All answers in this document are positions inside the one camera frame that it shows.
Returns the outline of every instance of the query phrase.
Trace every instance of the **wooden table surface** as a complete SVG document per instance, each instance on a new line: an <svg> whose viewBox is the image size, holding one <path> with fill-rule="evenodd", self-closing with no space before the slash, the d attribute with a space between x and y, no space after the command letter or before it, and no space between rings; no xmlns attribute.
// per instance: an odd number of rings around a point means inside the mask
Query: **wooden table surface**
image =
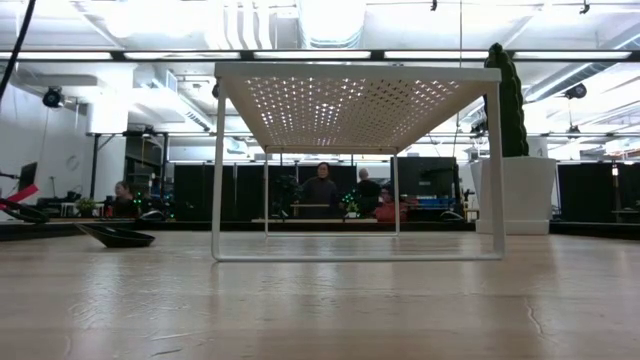
<svg viewBox="0 0 640 360"><path fill-rule="evenodd" d="M511 237L495 262L216 264L210 234L144 249L0 243L3 359L638 359L640 243ZM279 239L223 253L482 251L475 233Z"/></svg>

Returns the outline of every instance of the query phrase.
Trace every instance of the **person in red shirt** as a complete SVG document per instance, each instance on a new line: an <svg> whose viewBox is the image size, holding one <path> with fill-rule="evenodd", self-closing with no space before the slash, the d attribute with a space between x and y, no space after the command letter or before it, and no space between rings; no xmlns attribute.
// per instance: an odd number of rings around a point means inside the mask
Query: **person in red shirt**
<svg viewBox="0 0 640 360"><path fill-rule="evenodd" d="M376 220L378 222L395 222L396 210L391 189L388 186L383 187L380 197L382 198L382 205L377 207L374 212ZM400 221L407 221L407 206L404 203L400 203Z"/></svg>

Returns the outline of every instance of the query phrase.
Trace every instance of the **white metal table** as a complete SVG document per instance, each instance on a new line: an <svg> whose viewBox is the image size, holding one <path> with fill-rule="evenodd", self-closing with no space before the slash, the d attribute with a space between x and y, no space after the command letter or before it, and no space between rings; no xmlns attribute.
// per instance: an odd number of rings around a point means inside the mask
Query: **white metal table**
<svg viewBox="0 0 640 360"><path fill-rule="evenodd" d="M394 192L398 191L397 154L487 95L493 196L493 253L391 256L228 256L220 253L222 162L224 142L216 141L211 253L218 261L433 261L496 260L505 249L502 200L502 147L497 69L318 65L291 63L218 63L220 88L217 139L224 137L225 101L229 98L267 159L274 153L383 154L394 157ZM269 208L269 166L265 161L264 211ZM368 236L400 233L399 196L395 196L393 233L269 233L266 237Z"/></svg>

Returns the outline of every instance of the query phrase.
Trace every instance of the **computer monitor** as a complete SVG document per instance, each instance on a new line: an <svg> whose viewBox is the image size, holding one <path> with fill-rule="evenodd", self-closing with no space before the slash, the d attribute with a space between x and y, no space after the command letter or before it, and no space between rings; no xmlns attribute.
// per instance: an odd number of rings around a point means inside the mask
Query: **computer monitor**
<svg viewBox="0 0 640 360"><path fill-rule="evenodd" d="M20 181L18 182L18 191L22 191L36 182L36 170L38 170L37 162L22 167L20 171Z"/></svg>

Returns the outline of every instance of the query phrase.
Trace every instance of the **security camera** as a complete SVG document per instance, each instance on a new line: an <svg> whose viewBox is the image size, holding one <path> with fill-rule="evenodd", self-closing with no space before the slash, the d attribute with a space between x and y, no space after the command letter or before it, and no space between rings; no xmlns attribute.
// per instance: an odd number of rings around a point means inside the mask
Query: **security camera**
<svg viewBox="0 0 640 360"><path fill-rule="evenodd" d="M564 97L567 99L582 99L587 95L587 87L582 83L572 87L571 89L564 92Z"/></svg>
<svg viewBox="0 0 640 360"><path fill-rule="evenodd" d="M62 95L61 87L50 87L42 97L44 106L52 109L58 109L64 106L64 95Z"/></svg>
<svg viewBox="0 0 640 360"><path fill-rule="evenodd" d="M211 95L213 95L215 99L217 99L218 96L220 96L220 85L218 84L218 82L216 82L216 84L213 85L213 90L211 91Z"/></svg>

